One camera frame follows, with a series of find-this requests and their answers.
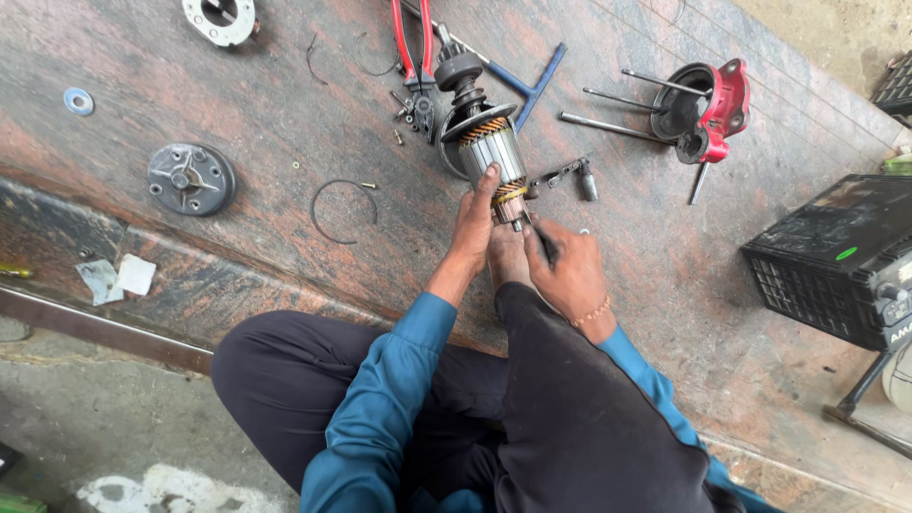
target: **bracelet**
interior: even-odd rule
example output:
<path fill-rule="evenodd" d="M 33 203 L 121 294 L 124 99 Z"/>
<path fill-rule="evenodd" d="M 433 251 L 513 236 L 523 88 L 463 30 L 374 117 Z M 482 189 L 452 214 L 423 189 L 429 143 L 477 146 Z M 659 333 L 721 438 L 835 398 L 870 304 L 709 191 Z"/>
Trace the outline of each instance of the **bracelet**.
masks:
<path fill-rule="evenodd" d="M 573 326 L 574 328 L 579 328 L 587 320 L 595 319 L 596 317 L 605 313 L 608 310 L 608 307 L 610 307 L 610 306 L 611 306 L 611 298 L 609 298 L 608 295 L 605 294 L 605 302 L 602 303 L 601 307 L 598 307 L 598 309 L 592 313 L 586 314 L 586 316 L 583 317 L 582 319 L 571 320 L 570 326 Z"/>

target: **hand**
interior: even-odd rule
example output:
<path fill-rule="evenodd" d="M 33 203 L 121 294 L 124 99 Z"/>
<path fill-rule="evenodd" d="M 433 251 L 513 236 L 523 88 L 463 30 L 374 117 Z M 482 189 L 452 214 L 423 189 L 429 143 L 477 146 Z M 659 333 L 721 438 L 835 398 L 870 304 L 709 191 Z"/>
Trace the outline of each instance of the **hand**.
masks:
<path fill-rule="evenodd" d="M 491 238 L 491 197 L 500 183 L 501 166 L 494 162 L 485 170 L 475 191 L 460 200 L 450 251 L 424 289 L 458 308 L 469 282 L 484 269 L 484 252 Z"/>
<path fill-rule="evenodd" d="M 533 222 L 556 251 L 549 264 L 539 235 L 530 226 L 523 229 L 529 274 L 538 292 L 567 320 L 583 319 L 600 309 L 605 303 L 605 273 L 596 238 L 575 234 L 553 219 L 536 217 Z M 614 333 L 616 326 L 615 316 L 608 309 L 577 329 L 590 342 L 599 344 Z"/>
<path fill-rule="evenodd" d="M 493 162 L 484 171 L 476 190 L 462 195 L 456 227 L 447 257 L 460 260 L 472 277 L 484 269 L 484 252 L 491 238 L 491 197 L 500 183 L 501 165 Z"/>

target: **knee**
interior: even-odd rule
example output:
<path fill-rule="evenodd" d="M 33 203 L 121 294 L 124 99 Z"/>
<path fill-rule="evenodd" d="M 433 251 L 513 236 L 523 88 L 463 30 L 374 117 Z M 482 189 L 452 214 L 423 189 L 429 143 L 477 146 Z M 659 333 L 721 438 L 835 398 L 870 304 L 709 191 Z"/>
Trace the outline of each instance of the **knee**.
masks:
<path fill-rule="evenodd" d="M 285 338 L 282 336 L 295 311 L 271 311 L 243 320 L 224 336 L 212 356 L 212 384 L 218 390 L 233 377 L 250 372 L 258 366 L 265 353 L 277 349 Z"/>

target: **green sticker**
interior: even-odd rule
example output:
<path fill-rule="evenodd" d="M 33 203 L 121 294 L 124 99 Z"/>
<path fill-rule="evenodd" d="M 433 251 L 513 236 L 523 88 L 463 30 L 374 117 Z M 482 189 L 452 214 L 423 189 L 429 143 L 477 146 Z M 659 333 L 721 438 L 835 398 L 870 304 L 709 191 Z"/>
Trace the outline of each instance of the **green sticker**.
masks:
<path fill-rule="evenodd" d="M 847 257 L 851 256 L 857 250 L 858 250 L 857 247 L 850 247 L 850 248 L 846 249 L 845 251 L 843 251 L 842 253 L 840 253 L 839 256 L 836 257 L 836 260 L 842 260 L 843 258 L 847 258 Z"/>

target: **blue shirt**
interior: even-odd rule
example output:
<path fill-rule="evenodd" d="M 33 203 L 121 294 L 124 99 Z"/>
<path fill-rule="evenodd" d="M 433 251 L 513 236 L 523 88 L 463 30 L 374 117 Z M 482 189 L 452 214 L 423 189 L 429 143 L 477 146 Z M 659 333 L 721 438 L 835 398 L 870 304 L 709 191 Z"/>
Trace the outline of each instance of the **blue shirt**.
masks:
<path fill-rule="evenodd" d="M 430 378 L 455 321 L 456 308 L 422 292 L 393 330 L 370 346 L 326 428 L 326 450 L 311 460 L 304 473 L 302 513 L 396 511 L 402 450 L 411 438 L 412 424 L 430 391 Z M 643 360 L 620 326 L 597 347 L 652 398 L 681 442 L 706 449 L 671 402 L 671 380 Z M 729 489 L 749 513 L 779 512 L 753 491 L 732 483 L 728 470 L 712 456 L 706 480 Z M 409 501 L 410 511 L 482 513 L 492 509 L 488 499 L 471 490 L 455 492 L 440 503 L 422 492 Z"/>

